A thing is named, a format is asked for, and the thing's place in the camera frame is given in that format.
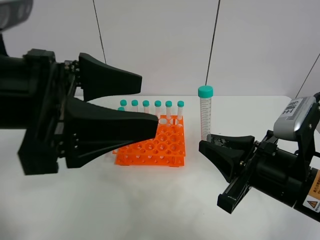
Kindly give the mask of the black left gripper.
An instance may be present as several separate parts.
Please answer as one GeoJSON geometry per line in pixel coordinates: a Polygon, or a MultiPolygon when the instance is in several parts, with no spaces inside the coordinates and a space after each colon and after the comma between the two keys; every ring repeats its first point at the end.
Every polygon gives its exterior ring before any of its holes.
{"type": "Polygon", "coordinates": [[[142,76],[107,65],[87,53],[56,62],[53,51],[31,49],[23,56],[30,67],[30,120],[18,150],[25,175],[54,174],[58,159],[81,168],[115,149],[153,139],[157,116],[88,103],[108,96],[141,92],[142,76]],[[84,101],[74,98],[83,90],[84,101]]]}

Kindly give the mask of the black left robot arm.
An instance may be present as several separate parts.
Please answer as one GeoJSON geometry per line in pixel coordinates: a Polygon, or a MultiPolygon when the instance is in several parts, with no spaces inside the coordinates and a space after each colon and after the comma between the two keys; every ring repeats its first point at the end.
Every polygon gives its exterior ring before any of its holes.
{"type": "Polygon", "coordinates": [[[98,106],[92,100],[141,91],[142,77],[87,53],[57,62],[54,52],[23,57],[0,48],[0,127],[23,129],[18,157],[25,175],[56,174],[58,160],[81,168],[115,149],[152,139],[158,118],[98,106]]]}

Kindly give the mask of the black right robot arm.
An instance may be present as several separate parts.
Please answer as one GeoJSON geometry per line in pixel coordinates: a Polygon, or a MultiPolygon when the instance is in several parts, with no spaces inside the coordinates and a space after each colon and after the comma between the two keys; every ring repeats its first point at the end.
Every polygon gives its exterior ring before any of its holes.
{"type": "Polygon", "coordinates": [[[229,184],[217,199],[217,205],[229,214],[254,188],[320,220],[320,171],[310,167],[313,156],[318,156],[313,140],[299,143],[299,150],[291,153],[278,147],[271,130],[262,141],[251,135],[209,134],[199,142],[198,150],[229,184]]]}

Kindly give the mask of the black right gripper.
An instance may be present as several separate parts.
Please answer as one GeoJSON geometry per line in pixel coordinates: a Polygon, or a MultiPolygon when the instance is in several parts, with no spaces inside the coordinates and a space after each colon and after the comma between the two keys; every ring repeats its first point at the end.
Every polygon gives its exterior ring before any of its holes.
{"type": "Polygon", "coordinates": [[[259,142],[254,136],[208,134],[199,142],[203,154],[228,182],[218,196],[221,208],[235,208],[251,188],[288,205],[303,208],[313,183],[312,133],[300,133],[295,153],[278,147],[278,138],[268,130],[259,142]]]}

